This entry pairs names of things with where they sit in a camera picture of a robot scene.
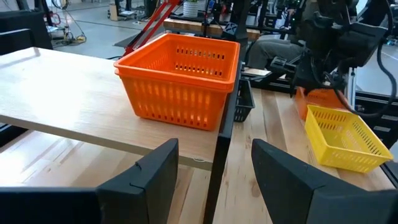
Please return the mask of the black plastic basket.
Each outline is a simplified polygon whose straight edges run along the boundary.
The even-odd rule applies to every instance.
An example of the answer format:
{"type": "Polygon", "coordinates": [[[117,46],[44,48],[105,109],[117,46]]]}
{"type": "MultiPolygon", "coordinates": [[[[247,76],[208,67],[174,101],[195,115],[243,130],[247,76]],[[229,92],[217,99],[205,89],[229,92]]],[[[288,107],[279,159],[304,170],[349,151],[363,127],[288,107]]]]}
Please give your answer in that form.
{"type": "Polygon", "coordinates": [[[240,80],[234,111],[234,121],[239,123],[244,122],[253,108],[255,108],[255,104],[251,84],[249,80],[240,80]]]}

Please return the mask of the black box-shaped furniture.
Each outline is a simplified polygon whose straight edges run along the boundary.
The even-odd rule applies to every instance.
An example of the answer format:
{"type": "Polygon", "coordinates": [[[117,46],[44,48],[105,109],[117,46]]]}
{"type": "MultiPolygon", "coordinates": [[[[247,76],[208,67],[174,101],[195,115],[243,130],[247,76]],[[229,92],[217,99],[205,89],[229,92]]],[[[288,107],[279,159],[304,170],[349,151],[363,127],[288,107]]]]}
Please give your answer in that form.
{"type": "Polygon", "coordinates": [[[0,55],[30,47],[53,49],[43,12],[0,12],[0,55]]]}

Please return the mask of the wooden background table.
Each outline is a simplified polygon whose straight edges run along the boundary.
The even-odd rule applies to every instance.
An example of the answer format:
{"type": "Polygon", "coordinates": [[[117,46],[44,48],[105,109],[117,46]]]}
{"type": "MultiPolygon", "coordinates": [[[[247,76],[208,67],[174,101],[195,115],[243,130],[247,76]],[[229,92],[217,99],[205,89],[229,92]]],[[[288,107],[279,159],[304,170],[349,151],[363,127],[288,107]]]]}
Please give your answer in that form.
{"type": "MultiPolygon", "coordinates": [[[[164,29],[172,32],[184,32],[202,35],[205,26],[201,22],[190,22],[168,18],[163,22],[164,29]]],[[[219,37],[222,34],[223,26],[211,24],[206,28],[206,34],[219,37]]],[[[260,32],[254,29],[247,29],[248,39],[256,40],[260,36],[260,32]]]]}

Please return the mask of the yellow plastic basket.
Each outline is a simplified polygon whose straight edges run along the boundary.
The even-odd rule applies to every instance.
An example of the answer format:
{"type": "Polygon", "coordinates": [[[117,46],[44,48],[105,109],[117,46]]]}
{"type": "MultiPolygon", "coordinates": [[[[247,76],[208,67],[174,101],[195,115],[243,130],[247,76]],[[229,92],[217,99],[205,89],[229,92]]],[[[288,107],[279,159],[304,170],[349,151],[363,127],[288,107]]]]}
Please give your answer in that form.
{"type": "Polygon", "coordinates": [[[394,158],[362,118],[349,111],[308,105],[305,130],[323,166],[367,173],[394,158]]]}

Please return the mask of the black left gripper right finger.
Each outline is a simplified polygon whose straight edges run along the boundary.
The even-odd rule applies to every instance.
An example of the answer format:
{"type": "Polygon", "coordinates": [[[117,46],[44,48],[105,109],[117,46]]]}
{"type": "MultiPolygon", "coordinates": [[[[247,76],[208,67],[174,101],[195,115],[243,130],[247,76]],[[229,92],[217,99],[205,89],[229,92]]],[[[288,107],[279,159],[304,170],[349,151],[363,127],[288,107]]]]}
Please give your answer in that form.
{"type": "Polygon", "coordinates": [[[273,224],[307,224],[313,192],[325,184],[320,171],[289,153],[254,139],[256,180],[273,224]]]}

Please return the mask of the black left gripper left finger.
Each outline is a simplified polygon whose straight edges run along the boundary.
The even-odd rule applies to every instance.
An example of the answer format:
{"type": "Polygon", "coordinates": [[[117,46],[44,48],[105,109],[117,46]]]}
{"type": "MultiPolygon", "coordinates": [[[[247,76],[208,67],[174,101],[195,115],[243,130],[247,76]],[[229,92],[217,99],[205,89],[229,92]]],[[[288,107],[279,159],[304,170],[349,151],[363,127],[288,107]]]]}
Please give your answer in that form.
{"type": "Polygon", "coordinates": [[[167,224],[177,172],[172,138],[96,188],[101,224],[167,224]]]}

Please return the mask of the wooden shelf with black frame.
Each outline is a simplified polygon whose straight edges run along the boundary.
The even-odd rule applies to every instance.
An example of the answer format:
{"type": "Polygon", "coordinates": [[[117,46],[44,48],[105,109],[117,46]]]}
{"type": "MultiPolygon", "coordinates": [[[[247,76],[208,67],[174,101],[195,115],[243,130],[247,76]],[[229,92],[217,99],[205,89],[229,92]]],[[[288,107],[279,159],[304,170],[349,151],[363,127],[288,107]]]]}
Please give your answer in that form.
{"type": "Polygon", "coordinates": [[[0,187],[94,187],[170,138],[180,167],[170,224],[202,224],[218,131],[137,117],[113,62],[35,47],[0,56],[0,187]]]}

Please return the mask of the person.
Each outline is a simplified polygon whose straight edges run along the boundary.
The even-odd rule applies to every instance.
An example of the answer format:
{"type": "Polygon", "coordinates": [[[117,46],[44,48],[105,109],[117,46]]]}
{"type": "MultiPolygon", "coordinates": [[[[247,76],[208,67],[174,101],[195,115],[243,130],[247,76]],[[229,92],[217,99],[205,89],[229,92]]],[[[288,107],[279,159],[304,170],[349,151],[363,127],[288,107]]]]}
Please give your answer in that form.
{"type": "Polygon", "coordinates": [[[246,65],[249,68],[264,70],[275,57],[292,60],[303,51],[305,45],[305,20],[318,11],[317,0],[306,0],[305,8],[299,20],[294,35],[288,35],[286,40],[258,38],[248,52],[246,65]]]}

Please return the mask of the small potted plant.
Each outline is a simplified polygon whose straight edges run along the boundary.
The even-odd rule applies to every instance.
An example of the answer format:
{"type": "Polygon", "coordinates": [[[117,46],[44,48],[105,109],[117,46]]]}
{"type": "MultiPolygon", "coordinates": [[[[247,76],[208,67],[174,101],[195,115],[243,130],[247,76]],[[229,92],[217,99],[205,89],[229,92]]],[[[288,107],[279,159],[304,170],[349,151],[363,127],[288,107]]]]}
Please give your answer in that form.
{"type": "Polygon", "coordinates": [[[198,15],[198,0],[184,0],[183,16],[194,18],[198,15]]]}

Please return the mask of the orange plastic basket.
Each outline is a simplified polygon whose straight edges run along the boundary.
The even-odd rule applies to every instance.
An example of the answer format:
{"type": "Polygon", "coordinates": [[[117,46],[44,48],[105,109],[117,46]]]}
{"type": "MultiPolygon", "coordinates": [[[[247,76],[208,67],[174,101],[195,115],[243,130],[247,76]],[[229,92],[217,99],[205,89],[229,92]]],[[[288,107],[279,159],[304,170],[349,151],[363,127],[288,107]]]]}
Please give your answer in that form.
{"type": "Polygon", "coordinates": [[[327,89],[315,89],[305,95],[305,89],[298,87],[295,94],[295,104],[299,117],[304,121],[307,117],[307,105],[346,110],[335,92],[327,89]]]}
{"type": "Polygon", "coordinates": [[[115,70],[136,116],[189,128],[217,128],[229,91],[138,77],[115,70]]]}
{"type": "Polygon", "coordinates": [[[234,88],[239,47],[227,40],[162,34],[117,60],[115,74],[229,93],[234,88]]]}

